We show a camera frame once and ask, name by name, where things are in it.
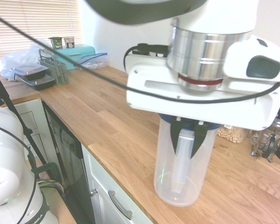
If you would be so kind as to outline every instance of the french press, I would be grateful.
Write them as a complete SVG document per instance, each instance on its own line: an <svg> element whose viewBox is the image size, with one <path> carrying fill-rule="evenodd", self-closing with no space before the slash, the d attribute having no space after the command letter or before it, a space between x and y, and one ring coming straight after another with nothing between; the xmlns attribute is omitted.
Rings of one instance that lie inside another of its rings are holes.
<svg viewBox="0 0 280 224"><path fill-rule="evenodd" d="M261 155L269 162L273 162L273 156L280 144L280 110L271 126L262 130L255 140L251 155Z"/></svg>

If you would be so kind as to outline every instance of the plastic bag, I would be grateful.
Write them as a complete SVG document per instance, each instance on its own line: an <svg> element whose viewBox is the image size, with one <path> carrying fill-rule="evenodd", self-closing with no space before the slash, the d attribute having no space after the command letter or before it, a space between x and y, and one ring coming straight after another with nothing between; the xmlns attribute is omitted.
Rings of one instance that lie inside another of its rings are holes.
<svg viewBox="0 0 280 224"><path fill-rule="evenodd" d="M77 63L88 69L99 69L109 65L109 58L107 53L87 55L78 60Z"/></svg>
<svg viewBox="0 0 280 224"><path fill-rule="evenodd" d="M45 40L41 39L39 41L46 44L48 47L51 47ZM20 81L10 69L27 62L39 63L39 49L43 49L43 47L39 44L33 43L27 50L16 51L4 55L1 61L3 65L1 75L9 81Z"/></svg>

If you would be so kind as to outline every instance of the ziplock bag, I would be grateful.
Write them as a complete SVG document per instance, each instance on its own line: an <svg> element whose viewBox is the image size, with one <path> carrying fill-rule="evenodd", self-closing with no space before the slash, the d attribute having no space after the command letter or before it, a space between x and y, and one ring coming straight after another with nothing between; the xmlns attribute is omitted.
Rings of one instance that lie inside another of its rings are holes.
<svg viewBox="0 0 280 224"><path fill-rule="evenodd" d="M99 53L84 56L77 63L88 69L99 69L109 65L109 58L107 53Z"/></svg>

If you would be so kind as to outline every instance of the chickpeas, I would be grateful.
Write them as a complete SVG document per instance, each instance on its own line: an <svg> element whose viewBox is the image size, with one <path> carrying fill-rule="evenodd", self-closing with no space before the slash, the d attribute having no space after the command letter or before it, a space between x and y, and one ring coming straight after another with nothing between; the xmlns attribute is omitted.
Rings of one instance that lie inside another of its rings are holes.
<svg viewBox="0 0 280 224"><path fill-rule="evenodd" d="M221 127L217 135L234 143L241 143L247 136L248 130L240 127L228 126Z"/></svg>

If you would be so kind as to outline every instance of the teal bread box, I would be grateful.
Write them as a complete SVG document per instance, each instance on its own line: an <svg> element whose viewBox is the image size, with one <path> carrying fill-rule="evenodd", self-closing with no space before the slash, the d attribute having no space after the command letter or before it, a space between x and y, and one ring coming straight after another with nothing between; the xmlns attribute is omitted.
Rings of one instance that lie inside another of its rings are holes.
<svg viewBox="0 0 280 224"><path fill-rule="evenodd" d="M64 46L63 49L56 49L56 51L63 54L64 56L69 57L71 60L75 62L80 60L84 56L95 54L94 47L88 46L86 44L76 44L74 48L65 48ZM75 68L72 63L67 62L60 56L54 55L54 57L56 60L65 63L67 70L71 70Z"/></svg>

